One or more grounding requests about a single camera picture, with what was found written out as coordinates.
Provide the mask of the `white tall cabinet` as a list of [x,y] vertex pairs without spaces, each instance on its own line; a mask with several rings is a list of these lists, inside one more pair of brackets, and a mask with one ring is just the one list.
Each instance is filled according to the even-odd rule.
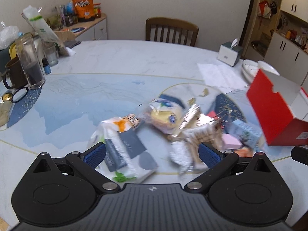
[[307,83],[307,0],[281,0],[264,61],[283,77]]

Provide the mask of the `red lid jar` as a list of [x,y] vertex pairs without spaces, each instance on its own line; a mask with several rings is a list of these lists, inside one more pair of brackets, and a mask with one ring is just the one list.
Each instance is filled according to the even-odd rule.
[[95,13],[95,18],[101,18],[101,4],[100,3],[93,4],[93,9]]

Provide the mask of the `dark wooden chair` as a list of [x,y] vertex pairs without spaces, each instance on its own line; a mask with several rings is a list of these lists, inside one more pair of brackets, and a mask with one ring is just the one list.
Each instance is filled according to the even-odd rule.
[[146,20],[146,41],[194,47],[199,27],[181,19],[151,17]]

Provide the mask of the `gold foil snack packet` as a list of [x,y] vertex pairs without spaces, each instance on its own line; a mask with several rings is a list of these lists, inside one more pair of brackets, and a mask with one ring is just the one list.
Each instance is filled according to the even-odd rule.
[[175,128],[170,141],[191,138],[193,143],[208,142],[217,150],[222,150],[222,120],[219,117],[209,117],[202,113],[200,106],[193,104]]

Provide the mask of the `pink sticky note block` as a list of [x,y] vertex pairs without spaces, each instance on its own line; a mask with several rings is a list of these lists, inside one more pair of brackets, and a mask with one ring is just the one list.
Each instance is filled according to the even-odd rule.
[[222,134],[223,150],[237,150],[242,147],[242,142],[230,134]]

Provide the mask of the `white bowl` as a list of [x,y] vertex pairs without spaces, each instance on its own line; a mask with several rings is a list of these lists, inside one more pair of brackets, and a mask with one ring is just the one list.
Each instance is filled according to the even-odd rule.
[[274,69],[273,66],[269,65],[267,62],[259,60],[257,62],[257,64],[258,64],[259,69],[262,69],[262,70],[268,71],[272,74],[275,74],[277,76],[280,76],[280,73],[278,73],[278,71],[276,71],[276,69]]

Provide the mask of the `green white tissue box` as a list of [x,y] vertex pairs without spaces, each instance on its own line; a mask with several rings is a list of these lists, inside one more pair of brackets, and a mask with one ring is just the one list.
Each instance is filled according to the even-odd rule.
[[236,38],[232,42],[220,45],[217,59],[233,67],[240,60],[242,53],[243,48],[239,46],[239,39]]

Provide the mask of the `bag of white beads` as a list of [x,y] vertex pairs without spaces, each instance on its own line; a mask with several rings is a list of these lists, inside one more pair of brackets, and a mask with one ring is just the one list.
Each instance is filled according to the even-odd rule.
[[196,170],[196,164],[186,141],[174,141],[170,144],[169,157],[178,166],[178,174]]

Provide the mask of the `light blue carton box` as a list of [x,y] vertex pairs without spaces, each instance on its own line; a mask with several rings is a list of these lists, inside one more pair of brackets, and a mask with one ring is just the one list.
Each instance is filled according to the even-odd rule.
[[252,149],[261,149],[265,144],[265,138],[260,129],[240,119],[229,124],[228,133]]

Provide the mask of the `white paper napkin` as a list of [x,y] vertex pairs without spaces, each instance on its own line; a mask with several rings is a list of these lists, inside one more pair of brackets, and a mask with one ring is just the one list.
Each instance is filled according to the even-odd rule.
[[223,93],[245,91],[248,84],[226,65],[197,64],[205,85],[218,88]]

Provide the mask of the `blueberry bread packet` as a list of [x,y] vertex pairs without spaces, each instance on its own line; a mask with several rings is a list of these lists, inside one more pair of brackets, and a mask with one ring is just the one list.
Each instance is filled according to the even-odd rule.
[[173,134],[179,126],[185,110],[186,106],[181,99],[164,93],[138,107],[139,117],[145,123],[168,135]]

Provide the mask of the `small blue bottle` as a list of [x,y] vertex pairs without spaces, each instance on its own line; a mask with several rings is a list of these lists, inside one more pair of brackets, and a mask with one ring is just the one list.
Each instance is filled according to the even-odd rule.
[[50,68],[49,62],[46,57],[42,59],[42,65],[43,65],[45,74],[50,74],[51,68]]

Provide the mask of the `tall glass jar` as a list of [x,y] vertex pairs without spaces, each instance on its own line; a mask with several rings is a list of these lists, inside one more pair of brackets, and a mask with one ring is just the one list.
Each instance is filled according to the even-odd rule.
[[45,83],[43,70],[38,59],[32,34],[20,36],[16,41],[16,51],[28,85],[32,90],[39,89]]

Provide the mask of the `green white plastic bag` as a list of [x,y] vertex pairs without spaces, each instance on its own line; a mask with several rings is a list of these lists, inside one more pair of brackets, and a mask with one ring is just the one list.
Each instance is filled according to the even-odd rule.
[[44,42],[53,42],[59,47],[61,55],[69,56],[69,52],[64,45],[64,42],[55,34],[50,28],[45,19],[38,12],[38,9],[32,6],[28,6],[23,9],[22,16],[30,23],[36,33],[41,37]]

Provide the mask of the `small drinking glass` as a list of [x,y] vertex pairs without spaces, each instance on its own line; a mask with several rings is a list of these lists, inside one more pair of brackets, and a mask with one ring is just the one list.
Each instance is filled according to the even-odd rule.
[[43,50],[50,66],[55,66],[59,63],[59,56],[54,43],[44,43]]

